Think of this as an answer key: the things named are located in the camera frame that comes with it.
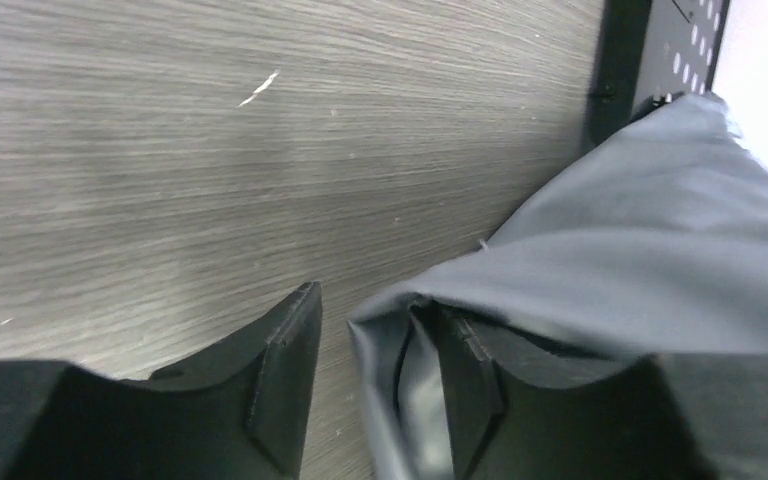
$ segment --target folded cloth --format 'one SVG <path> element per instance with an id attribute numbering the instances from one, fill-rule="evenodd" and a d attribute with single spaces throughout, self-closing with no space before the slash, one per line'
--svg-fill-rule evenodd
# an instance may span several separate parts
<path id="1" fill-rule="evenodd" d="M 436 351 L 407 314 L 428 299 L 611 358 L 768 353 L 768 170 L 725 102 L 685 96 L 563 171 L 486 249 L 364 302 L 349 328 L 382 479 L 453 477 Z"/>

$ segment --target gray wood grain surface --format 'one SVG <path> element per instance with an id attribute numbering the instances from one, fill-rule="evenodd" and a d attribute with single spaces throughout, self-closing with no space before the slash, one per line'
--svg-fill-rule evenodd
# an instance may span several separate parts
<path id="1" fill-rule="evenodd" d="M 0 357 L 140 377 L 319 279 L 303 477 L 369 477 L 346 313 L 574 159 L 601 4 L 0 0 Z"/>

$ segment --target white mark on table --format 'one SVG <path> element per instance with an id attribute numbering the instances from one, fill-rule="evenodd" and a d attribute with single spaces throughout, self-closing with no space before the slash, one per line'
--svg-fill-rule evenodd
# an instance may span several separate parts
<path id="1" fill-rule="evenodd" d="M 270 75 L 269 78 L 267 78 L 266 81 L 263 82 L 263 84 L 261 84 L 259 87 L 257 87 L 254 90 L 254 93 L 252 93 L 249 98 L 247 98 L 247 99 L 243 100 L 242 102 L 240 102 L 240 104 L 237 105 L 237 108 L 240 108 L 243 105 L 248 105 L 249 103 L 251 103 L 255 98 L 257 98 L 257 95 L 259 93 L 262 93 L 264 90 L 269 88 L 270 85 L 272 85 L 272 82 L 275 81 L 275 77 L 277 77 L 279 73 L 281 73 L 281 70 L 275 70 L 274 72 L 272 72 L 272 75 Z"/>

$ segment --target black object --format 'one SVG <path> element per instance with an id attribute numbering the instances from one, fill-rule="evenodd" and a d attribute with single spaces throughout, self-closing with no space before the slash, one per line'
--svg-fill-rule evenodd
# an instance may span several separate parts
<path id="1" fill-rule="evenodd" d="M 455 480 L 768 480 L 768 357 L 617 362 L 439 305 Z"/>
<path id="2" fill-rule="evenodd" d="M 146 381 L 0 362 L 0 480 L 298 478 L 321 317 L 304 284 Z"/>
<path id="3" fill-rule="evenodd" d="M 665 102 L 711 89 L 729 0 L 607 0 L 583 153 Z"/>

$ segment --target garment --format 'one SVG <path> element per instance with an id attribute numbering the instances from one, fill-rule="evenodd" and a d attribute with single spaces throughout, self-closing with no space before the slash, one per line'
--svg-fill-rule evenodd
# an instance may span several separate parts
<path id="1" fill-rule="evenodd" d="M 682 97 L 615 134 L 487 246 L 393 285 L 350 317 L 379 478 L 452 478 L 439 365 L 407 315 L 415 302 L 611 358 L 768 353 L 768 170 L 712 94 Z"/>

